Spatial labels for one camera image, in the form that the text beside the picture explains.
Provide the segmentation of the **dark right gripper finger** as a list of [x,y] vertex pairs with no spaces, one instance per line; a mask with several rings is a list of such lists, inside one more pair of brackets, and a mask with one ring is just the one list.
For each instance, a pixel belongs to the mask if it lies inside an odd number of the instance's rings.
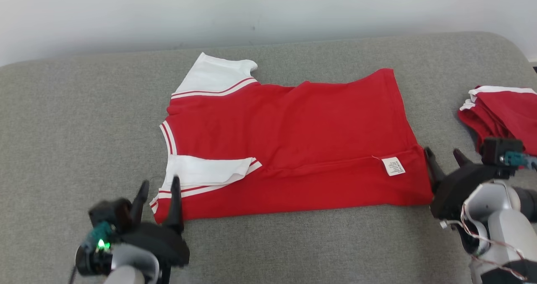
[[464,153],[461,152],[459,149],[453,150],[453,156],[458,163],[460,169],[464,169],[474,165],[474,162],[472,162],[468,157],[466,157]]
[[433,153],[431,148],[424,148],[424,156],[428,168],[431,190],[433,193],[436,193],[446,175],[441,169],[441,166],[438,164],[436,155]]

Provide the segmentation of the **red and white jersey shirt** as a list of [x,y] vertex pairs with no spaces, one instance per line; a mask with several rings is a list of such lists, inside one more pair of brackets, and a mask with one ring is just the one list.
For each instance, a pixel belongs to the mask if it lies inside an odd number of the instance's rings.
[[167,218],[180,180],[184,219],[392,204],[433,198],[423,148],[389,68],[350,83],[262,84],[251,60],[202,53],[159,126]]

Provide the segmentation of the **grey fabric sofa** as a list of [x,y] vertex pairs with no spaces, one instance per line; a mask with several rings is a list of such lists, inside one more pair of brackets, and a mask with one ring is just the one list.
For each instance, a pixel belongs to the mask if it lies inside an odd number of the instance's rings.
[[[162,185],[159,124],[200,50],[42,59],[0,67],[0,284],[68,284],[102,199]],[[537,91],[514,43],[489,32],[208,49],[251,59],[261,83],[345,83],[394,69],[412,130],[445,172],[456,111],[477,85]],[[188,221],[190,265],[170,284],[471,284],[459,235],[427,207],[362,207]]]

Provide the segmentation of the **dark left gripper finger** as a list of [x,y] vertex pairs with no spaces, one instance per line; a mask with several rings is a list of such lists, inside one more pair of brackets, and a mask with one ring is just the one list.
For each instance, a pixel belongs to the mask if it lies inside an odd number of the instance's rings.
[[180,178],[174,176],[171,185],[171,200],[169,202],[169,210],[167,218],[163,221],[163,226],[182,234],[184,231],[184,222],[182,215],[182,196],[180,190]]
[[149,186],[149,180],[144,180],[132,201],[132,207],[130,209],[130,217],[132,219],[131,229],[137,227],[141,223],[143,207],[148,199]]

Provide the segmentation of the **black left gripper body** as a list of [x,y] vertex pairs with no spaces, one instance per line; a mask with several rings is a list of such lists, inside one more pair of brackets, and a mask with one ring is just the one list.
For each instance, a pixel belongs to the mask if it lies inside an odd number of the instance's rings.
[[183,223],[126,223],[114,233],[114,267],[184,267],[190,250]]

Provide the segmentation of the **red shorts white stripe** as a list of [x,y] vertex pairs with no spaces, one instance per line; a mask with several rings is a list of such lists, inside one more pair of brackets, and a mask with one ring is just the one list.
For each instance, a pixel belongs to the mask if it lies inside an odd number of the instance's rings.
[[537,156],[537,92],[530,88],[478,86],[459,108],[460,121],[476,134],[476,150],[488,137],[519,139]]

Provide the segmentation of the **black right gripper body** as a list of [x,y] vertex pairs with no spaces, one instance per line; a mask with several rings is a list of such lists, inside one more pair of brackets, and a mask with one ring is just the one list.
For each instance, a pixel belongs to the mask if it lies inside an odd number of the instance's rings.
[[493,177],[493,169],[481,164],[458,168],[449,173],[437,192],[433,193],[430,204],[432,216],[435,219],[454,219],[460,214],[464,201],[478,185],[493,179],[497,179]]

